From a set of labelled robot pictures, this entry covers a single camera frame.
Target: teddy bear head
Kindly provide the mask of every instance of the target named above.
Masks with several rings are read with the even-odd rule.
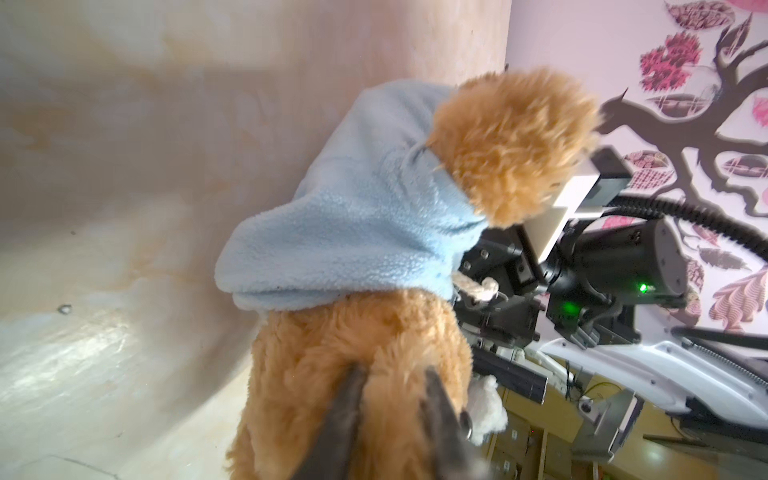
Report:
[[[491,227],[541,212],[598,145],[599,105],[542,68],[464,83],[435,113],[427,146]]]

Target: wire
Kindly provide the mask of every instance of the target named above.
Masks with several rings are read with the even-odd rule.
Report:
[[[758,229],[736,222],[711,208],[695,207],[659,198],[618,195],[609,204],[613,215],[628,217],[666,214],[720,233],[768,262],[768,239]]]
[[[575,380],[576,378],[581,375],[581,373],[584,371],[584,367],[581,367],[579,370],[579,373],[577,375],[574,375],[574,381],[571,382],[571,363],[567,360],[565,360],[565,399],[569,402],[578,402],[582,398],[584,398],[584,387],[579,385]],[[571,398],[571,388],[574,388],[579,391],[579,396],[574,398]]]
[[[595,383],[593,386],[589,387],[587,389],[587,391],[584,392],[581,396],[582,397],[587,396],[589,394],[589,392],[591,392],[592,390],[596,389],[598,386],[601,386],[601,385],[611,385],[611,386],[614,386],[617,389],[619,389],[619,392],[621,391],[621,387],[616,385],[615,383],[611,383],[611,382],[598,382],[598,383]]]
[[[690,439],[688,435],[683,434],[680,429],[677,427],[677,425],[674,424],[674,419],[670,417],[670,423],[672,424],[672,428],[675,432],[682,438],[682,439]]]
[[[571,362],[565,360],[565,399],[571,401]]]

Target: stuffed animal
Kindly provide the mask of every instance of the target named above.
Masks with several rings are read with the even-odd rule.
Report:
[[[546,207],[598,124],[597,102],[546,69],[364,91],[293,200],[242,222],[217,262],[235,304],[269,311],[231,478],[290,478],[352,363],[368,379],[349,478],[433,478],[425,370],[456,412],[472,374],[452,272],[485,228]]]
[[[475,446],[482,445],[489,433],[503,432],[507,428],[507,411],[497,389],[498,383],[493,375],[469,382],[466,410],[472,420],[469,441]]]

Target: pink leaf decal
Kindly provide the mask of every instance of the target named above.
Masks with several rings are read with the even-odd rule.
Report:
[[[632,181],[627,188],[636,188],[638,190],[650,190],[651,188],[662,187],[669,183],[674,172],[658,170],[638,170],[632,175]]]
[[[701,58],[701,44],[694,34],[667,36],[664,45],[640,56],[640,84],[645,91],[668,91],[685,85],[690,72],[684,65],[695,65]]]
[[[622,217],[621,215],[611,215],[605,222],[603,222],[602,229],[607,230],[609,228],[626,227],[634,223],[635,219],[632,217]]]
[[[634,151],[624,155],[624,161],[630,162],[637,168],[662,168],[670,166],[667,155],[655,150]]]
[[[760,155],[742,155],[728,160],[722,170],[737,177],[768,177],[768,161]]]
[[[704,267],[692,258],[687,258],[688,283],[695,286],[699,291],[704,287]]]
[[[692,289],[685,294],[686,306],[684,309],[670,308],[667,311],[680,320],[685,326],[696,326],[701,317],[701,298]]]
[[[748,12],[768,13],[768,0],[728,0],[728,3]]]
[[[701,240],[704,240],[705,242],[712,243],[715,247],[719,247],[720,245],[717,244],[717,238],[719,235],[717,233],[714,233],[712,230],[708,230],[701,225],[694,224],[694,232],[696,232],[696,235],[699,236]]]
[[[750,16],[744,22],[726,33],[723,38],[723,55],[730,58],[736,54],[741,45],[744,45],[746,36],[750,34],[751,25],[752,14],[750,13]]]
[[[768,98],[755,97],[752,116],[761,127],[768,127]]]
[[[710,106],[711,100],[704,100],[691,94],[669,94],[661,97],[648,98],[661,110],[661,113],[672,118],[685,118],[695,115]]]
[[[723,322],[725,330],[743,330],[741,323],[752,322],[766,302],[768,266],[741,280],[729,283],[714,294],[710,318]]]
[[[733,9],[725,2],[691,2],[684,5],[669,5],[674,21],[686,30],[706,30],[708,28],[730,25],[736,20]]]

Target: cardboard box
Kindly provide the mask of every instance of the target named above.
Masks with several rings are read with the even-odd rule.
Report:
[[[496,436],[496,450],[508,453],[517,463],[525,458],[531,424],[517,415],[507,412],[507,429]]]
[[[528,451],[520,463],[518,480],[539,480],[538,470],[541,467],[541,457],[545,453],[544,448],[542,448],[544,436],[544,430],[531,427],[531,435],[528,437]]]
[[[547,435],[544,473],[558,480],[571,479],[571,444],[552,434]]]
[[[507,452],[494,450],[490,467],[493,480],[515,480],[518,477],[519,465]]]

